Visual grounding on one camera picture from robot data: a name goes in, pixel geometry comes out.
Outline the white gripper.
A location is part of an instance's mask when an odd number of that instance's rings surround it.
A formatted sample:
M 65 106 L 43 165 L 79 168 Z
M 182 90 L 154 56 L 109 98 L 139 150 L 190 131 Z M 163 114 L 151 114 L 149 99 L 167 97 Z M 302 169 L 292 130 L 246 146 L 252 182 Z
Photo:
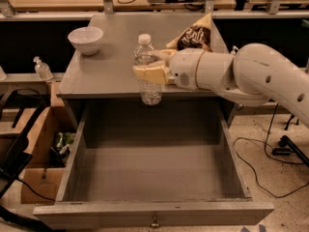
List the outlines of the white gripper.
M 150 68 L 134 66 L 133 72 L 141 80 L 155 84 L 168 84 L 171 71 L 176 86 L 196 90 L 196 70 L 204 53 L 205 51 L 200 48 L 186 48 L 180 51 L 161 49 L 158 52 L 158 57 L 164 61 L 171 59 L 169 63 L 170 70 L 164 66 Z

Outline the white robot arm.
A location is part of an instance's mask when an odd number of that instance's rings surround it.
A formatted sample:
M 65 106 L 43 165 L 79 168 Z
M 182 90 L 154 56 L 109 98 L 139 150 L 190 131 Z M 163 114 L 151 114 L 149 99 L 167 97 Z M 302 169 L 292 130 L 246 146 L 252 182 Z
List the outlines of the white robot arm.
M 309 127 L 309 75 L 273 48 L 250 43 L 234 53 L 201 48 L 162 50 L 135 75 L 156 84 L 210 90 L 230 102 L 259 106 L 274 100 Z

